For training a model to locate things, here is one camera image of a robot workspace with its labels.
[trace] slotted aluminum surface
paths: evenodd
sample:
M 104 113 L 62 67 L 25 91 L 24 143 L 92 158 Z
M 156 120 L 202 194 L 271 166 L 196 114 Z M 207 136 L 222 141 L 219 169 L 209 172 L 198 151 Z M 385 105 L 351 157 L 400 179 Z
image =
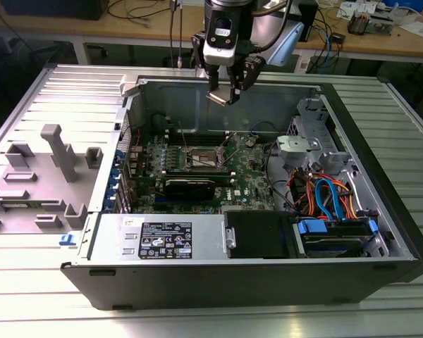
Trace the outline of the slotted aluminum surface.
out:
M 23 117 L 8 125 L 10 132 L 0 141 L 0 151 L 14 139 L 32 142 L 45 121 L 61 123 L 63 139 L 78 149 L 101 144 L 122 103 L 118 82 L 131 72 L 135 68 L 60 66 L 48 70 L 17 107 Z M 317 76 L 266 74 L 262 79 L 310 83 Z M 334 85 L 423 232 L 421 121 L 401 104 L 393 89 L 375 78 L 319 76 L 317 82 Z M 39 142 L 35 146 L 49 151 Z M 6 163 L 0 153 L 0 165 Z M 61 249 L 58 241 L 59 235 L 53 234 L 0 235 L 0 337 L 17 332 L 22 337 L 47 333 L 56 337 L 72 333 L 100 337 L 423 335 L 423 276 L 344 306 L 98 311 L 59 272 L 60 263 L 69 261 L 75 250 Z

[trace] black box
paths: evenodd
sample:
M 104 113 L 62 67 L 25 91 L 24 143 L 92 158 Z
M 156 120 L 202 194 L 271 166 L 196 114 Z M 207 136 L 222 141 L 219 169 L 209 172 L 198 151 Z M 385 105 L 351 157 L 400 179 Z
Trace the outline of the black box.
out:
M 109 0 L 0 0 L 9 15 L 99 20 Z

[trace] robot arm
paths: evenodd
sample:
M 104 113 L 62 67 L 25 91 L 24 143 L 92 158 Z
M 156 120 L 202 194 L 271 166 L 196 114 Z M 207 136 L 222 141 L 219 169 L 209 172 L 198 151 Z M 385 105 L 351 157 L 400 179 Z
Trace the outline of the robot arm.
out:
M 281 36 L 293 0 L 257 10 L 257 0 L 205 0 L 205 31 L 192 36 L 196 63 L 209 77 L 207 97 L 222 106 L 234 104 L 240 91 L 250 88 L 266 61 L 259 54 L 270 49 Z M 265 46 L 251 42 L 254 19 L 287 7 L 278 33 Z M 219 86 L 219 67 L 227 68 L 230 87 Z

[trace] power supply label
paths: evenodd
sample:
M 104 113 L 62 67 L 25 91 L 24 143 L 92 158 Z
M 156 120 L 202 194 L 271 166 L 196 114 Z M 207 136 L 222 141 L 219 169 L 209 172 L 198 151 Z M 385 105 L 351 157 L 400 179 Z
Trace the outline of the power supply label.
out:
M 191 223 L 143 223 L 138 256 L 141 259 L 192 258 Z

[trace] blue cable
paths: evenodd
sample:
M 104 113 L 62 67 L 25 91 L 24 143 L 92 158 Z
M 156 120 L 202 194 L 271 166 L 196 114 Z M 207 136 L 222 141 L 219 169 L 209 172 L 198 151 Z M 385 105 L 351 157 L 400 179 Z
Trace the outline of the blue cable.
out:
M 329 188 L 331 189 L 333 207 L 336 210 L 337 218 L 340 218 L 340 219 L 345 218 L 345 215 L 343 214 L 343 211 L 341 210 L 340 204 L 338 203 L 338 192 L 337 192 L 336 186 L 333 185 L 332 181 L 328 180 L 327 178 L 322 178 L 320 181 L 317 182 L 317 185 L 315 185 L 315 199 L 317 200 L 318 207 L 321 209 L 321 211 L 323 211 L 326 214 L 329 220 L 332 220 L 332 214 L 329 212 L 329 210 L 327 210 L 324 207 L 323 202 L 321 202 L 320 188 L 323 184 L 327 184 Z
M 323 30 L 322 28 L 319 27 L 314 27 L 315 29 L 319 30 L 320 32 L 322 32 L 324 34 L 324 36 L 326 37 L 326 45 L 327 45 L 327 55 L 326 55 L 326 60 L 323 63 L 323 66 L 319 68 L 319 72 L 321 74 L 321 70 L 322 68 L 327 68 L 328 65 L 328 61 L 329 61 L 329 56 L 331 55 L 331 41 L 329 39 L 329 36 L 327 35 L 326 31 Z

